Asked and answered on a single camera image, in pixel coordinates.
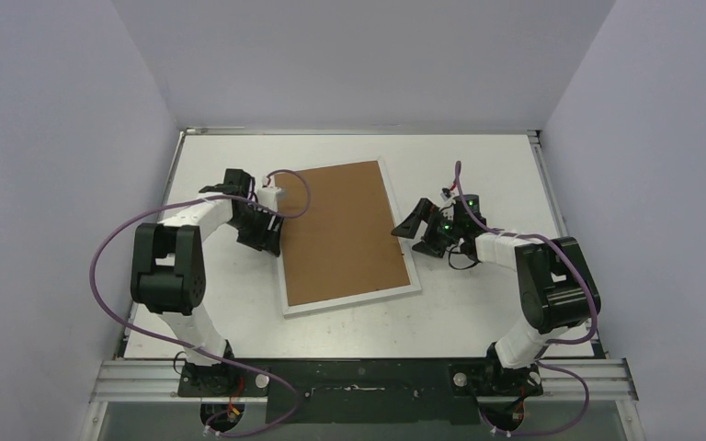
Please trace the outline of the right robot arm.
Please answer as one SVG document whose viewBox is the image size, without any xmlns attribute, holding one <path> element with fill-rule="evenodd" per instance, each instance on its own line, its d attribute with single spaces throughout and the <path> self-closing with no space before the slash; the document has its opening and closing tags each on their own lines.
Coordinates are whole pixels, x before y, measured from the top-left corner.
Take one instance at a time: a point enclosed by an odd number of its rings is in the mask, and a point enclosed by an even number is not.
<svg viewBox="0 0 706 441">
<path fill-rule="evenodd" d="M 576 239 L 496 230 L 488 226 L 475 195 L 454 196 L 444 206 L 421 198 L 391 234 L 414 240 L 412 249 L 419 254 L 463 254 L 473 265 L 514 271 L 521 315 L 489 346 L 480 380 L 468 382 L 478 393 L 537 389 L 537 360 L 551 345 L 567 344 L 568 330 L 600 312 L 600 296 Z"/>
</svg>

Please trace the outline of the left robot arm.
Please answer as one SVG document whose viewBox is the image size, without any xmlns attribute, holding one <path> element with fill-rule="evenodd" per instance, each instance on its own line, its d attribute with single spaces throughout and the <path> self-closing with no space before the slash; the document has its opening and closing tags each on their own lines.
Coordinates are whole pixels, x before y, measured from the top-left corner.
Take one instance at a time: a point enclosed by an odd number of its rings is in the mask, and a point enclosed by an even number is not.
<svg viewBox="0 0 706 441">
<path fill-rule="evenodd" d="M 235 391 L 243 373 L 230 364 L 231 344 L 216 330 L 203 305 L 207 287 L 203 243 L 229 225 L 240 244 L 278 256 L 283 219 L 276 212 L 283 193 L 270 182 L 257 186 L 242 169 L 228 169 L 221 183 L 199 191 L 194 204 L 136 228 L 132 299 L 167 324 L 173 339 L 188 344 L 184 380 L 214 395 Z"/>
</svg>

